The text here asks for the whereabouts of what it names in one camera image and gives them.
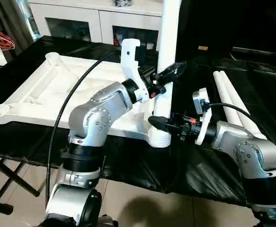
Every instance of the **white plastic tray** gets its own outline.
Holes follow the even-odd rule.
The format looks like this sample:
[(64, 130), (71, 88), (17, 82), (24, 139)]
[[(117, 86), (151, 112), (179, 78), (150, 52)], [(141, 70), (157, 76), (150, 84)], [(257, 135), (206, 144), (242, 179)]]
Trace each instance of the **white plastic tray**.
[[(40, 67), (2, 104), (0, 124), (12, 121), (53, 126), (68, 92), (83, 73), (96, 61), (48, 53)], [(82, 82), (74, 93), (59, 123), (69, 128), (68, 118), (78, 105), (86, 103), (98, 90), (125, 76), (121, 64), (102, 62)], [(147, 119), (153, 111), (153, 100), (136, 103), (133, 109), (116, 120), (109, 135), (135, 138), (149, 142), (151, 125)]]

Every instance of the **white tube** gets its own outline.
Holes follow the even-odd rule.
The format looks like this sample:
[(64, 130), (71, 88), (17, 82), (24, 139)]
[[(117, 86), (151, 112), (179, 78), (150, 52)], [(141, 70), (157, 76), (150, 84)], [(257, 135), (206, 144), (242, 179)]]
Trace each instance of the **white tube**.
[[(214, 72), (214, 80), (217, 85), (221, 101), (223, 103), (228, 103), (233, 105), (231, 97), (229, 96), (226, 86), (224, 85), (223, 76), (218, 71)], [(227, 121), (229, 123), (242, 126), (241, 120), (236, 110), (228, 107), (224, 107), (224, 111), (225, 111)]]
[[(231, 81), (227, 77), (226, 73), (224, 71), (220, 71), (220, 75), (223, 78), (224, 85), (225, 85), (225, 87), (228, 91), (228, 94), (229, 94), (229, 96), (232, 100), (233, 105), (235, 105), (236, 107), (238, 107), (238, 108), (244, 110), (245, 112), (249, 113), (249, 111), (247, 110), (245, 104), (243, 103), (243, 101), (241, 100), (239, 94), (237, 93), (236, 89), (234, 88)], [(250, 131), (255, 137), (267, 140), (267, 138), (260, 132), (257, 125), (251, 119), (249, 119), (245, 115), (241, 114), (240, 112), (237, 112), (237, 113), (238, 113), (240, 121), (241, 121), (241, 123), (242, 123), (242, 125), (245, 129)]]
[[(163, 17), (160, 35), (160, 51), (158, 59), (158, 72), (164, 71), (175, 62), (178, 20), (181, 0), (164, 0)], [(170, 117), (171, 97), (173, 83), (165, 85), (166, 93), (159, 95), (155, 99), (154, 116)], [(153, 126), (149, 130), (149, 144), (153, 147), (164, 148), (170, 144), (171, 136), (157, 130)]]

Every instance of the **robotic arm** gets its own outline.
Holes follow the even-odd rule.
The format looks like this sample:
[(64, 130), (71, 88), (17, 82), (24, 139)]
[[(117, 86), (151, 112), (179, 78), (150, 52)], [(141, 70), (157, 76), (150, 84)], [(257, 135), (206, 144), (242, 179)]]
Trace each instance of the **robotic arm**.
[[(206, 111), (199, 111), (206, 106), (204, 99), (194, 97), (194, 102), (199, 114)], [(187, 136), (197, 138), (203, 126), (203, 122), (180, 114), (170, 119), (151, 116), (149, 122), (157, 129), (179, 135), (183, 141)], [(205, 139), (211, 141), (213, 149), (228, 154), (237, 163), (248, 202), (261, 226), (276, 226), (276, 145), (222, 121), (205, 129)]]
[(122, 44), (121, 64), (128, 79), (98, 91), (71, 112), (69, 143), (62, 151), (63, 165), (40, 226), (116, 226), (108, 216), (98, 218), (102, 198), (95, 190), (108, 130), (134, 103), (165, 93), (164, 85), (177, 80), (186, 69), (185, 62), (174, 63), (159, 74), (154, 67), (138, 69), (134, 61), (137, 42), (124, 40)]

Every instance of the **tile floor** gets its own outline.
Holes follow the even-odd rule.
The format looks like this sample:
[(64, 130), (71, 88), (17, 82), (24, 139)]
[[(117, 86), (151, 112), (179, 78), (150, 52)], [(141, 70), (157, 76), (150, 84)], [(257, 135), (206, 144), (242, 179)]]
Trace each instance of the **tile floor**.
[[(11, 169), (17, 162), (7, 161)], [(37, 226), (45, 211), (45, 167), (25, 165), (19, 172), (29, 184), (41, 191), (34, 197), (12, 183), (0, 202), (14, 206), (11, 215), (0, 214), (0, 227)], [(52, 171), (52, 180), (57, 170)], [(6, 181), (0, 173), (0, 187)], [(179, 194), (162, 194), (125, 183), (101, 179), (97, 190), (103, 196), (100, 214), (119, 221), (120, 227), (251, 227), (257, 223), (247, 208)]]

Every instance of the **table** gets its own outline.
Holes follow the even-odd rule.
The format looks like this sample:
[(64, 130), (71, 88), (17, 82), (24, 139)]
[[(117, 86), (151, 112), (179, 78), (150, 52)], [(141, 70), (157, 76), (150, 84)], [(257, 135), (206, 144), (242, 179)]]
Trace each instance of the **table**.
[[(0, 103), (3, 103), (45, 60), (48, 52), (99, 59), (118, 48), (44, 36), (0, 69)], [(119, 62), (116, 56), (110, 61)], [(157, 54), (147, 52), (145, 62), (156, 65)], [(276, 141), (276, 66), (263, 66), (207, 55), (187, 60), (188, 68), (174, 84), (172, 111), (197, 117), (192, 92), (207, 87), (211, 102), (219, 102), (212, 73), (225, 70), (250, 113)], [(225, 120), (222, 108), (213, 109), (212, 122)], [(0, 157), (45, 166), (51, 127), (20, 122), (0, 125)], [(61, 164), (60, 149), (68, 130), (58, 129), (52, 163)], [(172, 138), (168, 148), (152, 148), (145, 141), (108, 136), (101, 177), (162, 193), (177, 192), (241, 206), (248, 206), (235, 163), (227, 155)]]

